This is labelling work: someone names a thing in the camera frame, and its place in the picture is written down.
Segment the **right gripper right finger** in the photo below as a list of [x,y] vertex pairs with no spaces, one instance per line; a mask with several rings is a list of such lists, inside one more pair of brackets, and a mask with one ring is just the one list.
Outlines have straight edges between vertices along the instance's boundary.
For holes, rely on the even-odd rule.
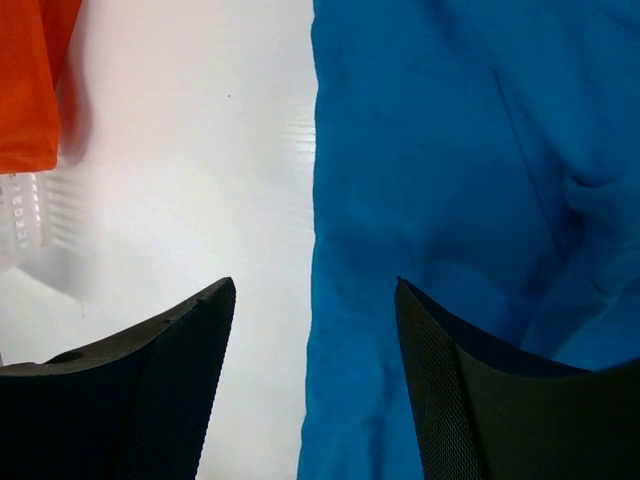
[[588,371],[545,359],[406,280],[395,310],[426,478],[638,477],[637,361]]

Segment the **white plastic basket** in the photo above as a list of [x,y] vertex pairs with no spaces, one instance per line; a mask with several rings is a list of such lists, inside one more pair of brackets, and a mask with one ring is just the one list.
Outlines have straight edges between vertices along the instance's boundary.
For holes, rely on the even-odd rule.
[[1,176],[1,271],[55,247],[78,247],[80,184],[63,171]]

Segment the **orange t shirt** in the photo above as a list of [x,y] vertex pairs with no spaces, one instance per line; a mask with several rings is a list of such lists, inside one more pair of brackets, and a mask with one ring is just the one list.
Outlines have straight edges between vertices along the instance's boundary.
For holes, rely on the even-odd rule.
[[1,172],[32,173],[57,164],[56,87],[82,3],[1,3]]

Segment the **blue t shirt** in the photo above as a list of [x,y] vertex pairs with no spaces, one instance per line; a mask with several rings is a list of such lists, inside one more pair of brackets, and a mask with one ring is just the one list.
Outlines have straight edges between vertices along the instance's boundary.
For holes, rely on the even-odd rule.
[[301,479],[422,474],[404,278],[589,370],[639,355],[639,5],[317,1]]

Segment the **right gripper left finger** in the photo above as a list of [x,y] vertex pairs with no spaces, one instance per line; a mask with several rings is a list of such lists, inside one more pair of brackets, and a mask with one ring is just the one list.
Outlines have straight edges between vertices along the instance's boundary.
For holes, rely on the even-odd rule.
[[1,370],[5,479],[192,479],[231,333],[223,278],[43,363]]

